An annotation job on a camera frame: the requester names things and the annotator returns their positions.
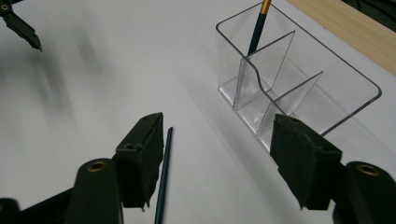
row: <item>thin black rod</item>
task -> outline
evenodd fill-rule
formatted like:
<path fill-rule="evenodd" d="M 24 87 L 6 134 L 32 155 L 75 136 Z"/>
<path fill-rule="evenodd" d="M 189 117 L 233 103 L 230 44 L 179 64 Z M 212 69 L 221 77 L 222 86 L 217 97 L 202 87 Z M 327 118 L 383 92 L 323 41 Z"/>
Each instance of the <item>thin black rod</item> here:
<path fill-rule="evenodd" d="M 158 192 L 157 208 L 155 210 L 155 221 L 154 224 L 163 223 L 163 209 L 165 207 L 165 193 L 166 193 L 166 182 L 168 180 L 168 167 L 169 167 L 169 154 L 171 151 L 173 127 L 168 129 L 168 135 L 166 137 L 165 152 L 163 155 L 163 171 L 161 173 L 160 189 Z"/>
<path fill-rule="evenodd" d="M 257 18 L 256 26 L 254 27 L 253 36 L 251 37 L 247 55 L 250 55 L 256 51 L 257 46 L 259 45 L 260 37 L 262 36 L 262 28 L 264 27 L 270 5 L 271 0 L 264 0 L 262 2 L 262 9 L 260 10 L 259 17 Z"/>

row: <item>gold ferrule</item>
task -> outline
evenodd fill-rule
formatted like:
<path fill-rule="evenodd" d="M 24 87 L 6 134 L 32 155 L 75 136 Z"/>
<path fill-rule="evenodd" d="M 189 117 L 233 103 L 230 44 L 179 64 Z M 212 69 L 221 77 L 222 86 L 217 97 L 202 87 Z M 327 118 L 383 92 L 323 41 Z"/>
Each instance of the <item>gold ferrule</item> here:
<path fill-rule="evenodd" d="M 260 13 L 261 14 L 267 14 L 268 9 L 270 8 L 270 6 L 271 6 L 271 0 L 264 0 L 262 2 L 262 9 L 260 10 Z"/>

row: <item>brass screw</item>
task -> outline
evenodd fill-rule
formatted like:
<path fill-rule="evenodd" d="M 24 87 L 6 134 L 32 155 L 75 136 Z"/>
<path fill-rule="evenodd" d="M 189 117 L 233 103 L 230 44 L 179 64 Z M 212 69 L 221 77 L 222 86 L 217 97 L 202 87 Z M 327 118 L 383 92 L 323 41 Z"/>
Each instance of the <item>brass screw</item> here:
<path fill-rule="evenodd" d="M 106 163 L 104 161 L 97 161 L 94 162 L 93 164 L 91 164 L 90 166 L 88 166 L 87 170 L 89 172 L 98 172 L 101 171 L 105 168 Z"/>
<path fill-rule="evenodd" d="M 374 166 L 371 165 L 366 165 L 366 164 L 359 164 L 358 170 L 360 170 L 362 173 L 366 175 L 381 175 L 381 172 L 379 172 Z"/>

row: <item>wooden surface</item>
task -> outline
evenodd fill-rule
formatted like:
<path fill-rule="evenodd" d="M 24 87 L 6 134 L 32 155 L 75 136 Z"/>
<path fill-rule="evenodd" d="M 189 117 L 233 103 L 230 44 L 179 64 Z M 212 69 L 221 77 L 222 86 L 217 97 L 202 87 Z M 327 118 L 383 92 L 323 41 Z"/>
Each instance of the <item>wooden surface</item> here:
<path fill-rule="evenodd" d="M 288 0 L 396 76 L 396 33 L 339 0 Z"/>

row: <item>transparent container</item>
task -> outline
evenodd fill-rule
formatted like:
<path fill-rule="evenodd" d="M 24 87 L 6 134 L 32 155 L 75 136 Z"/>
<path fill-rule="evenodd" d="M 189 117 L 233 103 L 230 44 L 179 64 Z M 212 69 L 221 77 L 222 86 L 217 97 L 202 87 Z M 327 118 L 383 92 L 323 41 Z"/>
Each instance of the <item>transparent container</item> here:
<path fill-rule="evenodd" d="M 219 92 L 269 151 L 275 114 L 325 135 L 381 96 L 364 74 L 274 6 L 258 49 L 248 47 L 261 4 L 217 29 Z"/>

